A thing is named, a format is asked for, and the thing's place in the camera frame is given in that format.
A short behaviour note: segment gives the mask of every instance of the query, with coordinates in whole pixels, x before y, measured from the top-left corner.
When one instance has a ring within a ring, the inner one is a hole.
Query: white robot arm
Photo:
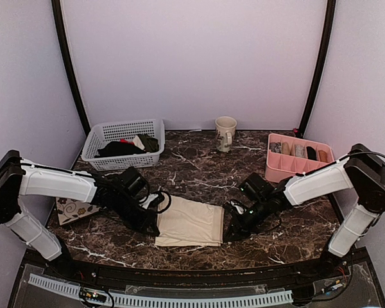
[[[37,165],[12,150],[0,161],[0,224],[9,227],[68,276],[72,262],[67,247],[29,213],[19,195],[56,196],[108,207],[119,214],[126,227],[159,235],[157,211],[152,207],[164,197],[144,209],[135,198],[143,187],[149,185],[134,168],[108,180],[85,171]]]
[[[242,214],[232,211],[232,221],[224,241],[236,241],[257,233],[257,226],[272,213],[292,209],[319,196],[354,188],[358,202],[321,255],[322,275],[332,272],[331,268],[385,212],[385,163],[369,153],[373,152],[362,144],[356,144],[343,158],[309,173],[287,178],[276,188],[256,173],[251,174],[239,188],[255,203]]]

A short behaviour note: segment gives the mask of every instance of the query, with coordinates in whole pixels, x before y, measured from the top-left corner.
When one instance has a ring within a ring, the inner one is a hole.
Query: black metal frame
[[[83,126],[84,132],[88,135],[91,131],[89,119],[85,113],[83,100],[81,99],[80,90],[78,88],[76,75],[73,69],[73,63],[71,62],[71,56],[69,51],[69,45],[67,42],[67,35],[65,34],[63,12],[60,0],[51,0],[53,5],[54,22],[56,25],[58,43],[62,52],[62,58],[64,62],[65,73],[69,80],[71,94],[73,95],[74,103],[76,105],[78,116],[80,117],[81,125]]]
[[[336,0],[328,0],[327,11],[325,13],[325,21],[323,24],[322,38],[320,51],[318,52],[318,58],[316,59],[316,66],[314,76],[312,77],[311,88],[305,104],[304,113],[302,114],[301,123],[298,128],[294,129],[295,135],[298,138],[303,138],[305,130],[307,129],[308,121],[314,108],[316,95],[318,88],[320,87],[323,67],[325,65],[325,59],[327,58],[327,51],[329,46],[329,40],[332,31],[332,23],[334,22]]]
[[[71,55],[69,51],[69,45],[67,42],[67,36],[65,34],[63,13],[61,9],[60,0],[51,0],[51,3],[53,5],[54,21],[55,21],[56,30],[57,30],[58,42],[60,44],[60,50],[62,52],[62,57],[64,61],[65,72],[67,73],[67,78],[69,80],[71,93],[73,94],[74,103],[76,105],[77,113],[80,117],[81,125],[83,126],[85,134],[88,135],[91,127],[89,124],[89,119],[85,113],[83,100],[80,95],[80,90],[78,88],[76,75],[73,69],[73,63],[71,62]],[[318,93],[318,88],[320,86],[323,67],[325,64],[325,59],[327,57],[329,39],[330,39],[331,30],[332,30],[332,23],[334,21],[335,5],[336,5],[336,0],[328,0],[327,11],[325,13],[325,21],[323,25],[320,50],[316,61],[314,76],[312,77],[311,88],[309,90],[307,103],[305,104],[304,113],[302,114],[300,126],[299,128],[294,129],[294,132],[298,138],[302,138],[304,136],[309,118],[312,113],[312,108],[315,103],[316,95]]]
[[[132,286],[151,286],[163,288],[200,288],[209,289],[212,287],[237,287],[237,286],[255,286],[266,284],[268,289],[292,289],[298,292],[311,286],[316,277],[300,277],[294,275],[298,270],[310,268],[316,264],[317,260],[297,262],[294,264],[283,264],[276,266],[265,266],[261,268],[233,269],[222,271],[166,271],[122,268],[118,266],[106,266],[88,262],[76,261],[78,269],[85,277],[84,282],[89,282],[96,286],[107,287],[111,289],[125,290],[127,285]],[[379,284],[375,269],[366,248],[354,250],[354,264],[366,262],[375,288],[381,303],[385,307],[385,298]],[[21,266],[15,279],[12,294],[8,302],[8,308],[14,305],[17,290],[24,267],[26,264],[44,268],[44,273],[49,276],[61,278],[51,268],[46,267],[44,260],[39,253],[27,249]]]

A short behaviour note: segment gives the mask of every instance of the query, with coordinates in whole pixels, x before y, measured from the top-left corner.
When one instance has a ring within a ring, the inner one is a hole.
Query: pink organizer box
[[[291,150],[291,155],[272,152],[270,150],[271,142],[280,142],[281,144],[283,142],[287,142],[289,149]],[[306,147],[310,146],[314,148],[318,161],[294,156],[296,144],[299,144],[305,148],[305,157],[307,156]],[[319,161],[320,156],[318,151],[320,150],[327,152],[328,162]],[[271,133],[268,137],[268,154],[267,166],[265,169],[265,179],[270,182],[279,183],[281,180],[293,176],[296,173],[309,172],[323,167],[333,161],[334,155],[332,154],[332,150],[328,145],[324,143]]]

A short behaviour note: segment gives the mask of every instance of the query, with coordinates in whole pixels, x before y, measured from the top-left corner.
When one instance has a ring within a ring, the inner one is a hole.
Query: white plastic basket
[[[98,150],[110,141],[133,140],[138,133],[146,133],[158,140],[160,149],[155,153],[133,154],[125,156],[94,158]],[[116,170],[128,167],[151,167],[158,163],[166,143],[164,122],[161,119],[102,123],[93,126],[85,141],[81,158],[89,162],[96,170]]]

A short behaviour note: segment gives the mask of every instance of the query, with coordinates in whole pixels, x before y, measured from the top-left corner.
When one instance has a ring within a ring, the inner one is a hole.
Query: cream towel
[[[168,197],[158,206],[166,207]],[[171,206],[159,214],[157,246],[221,246],[224,208],[171,196]]]

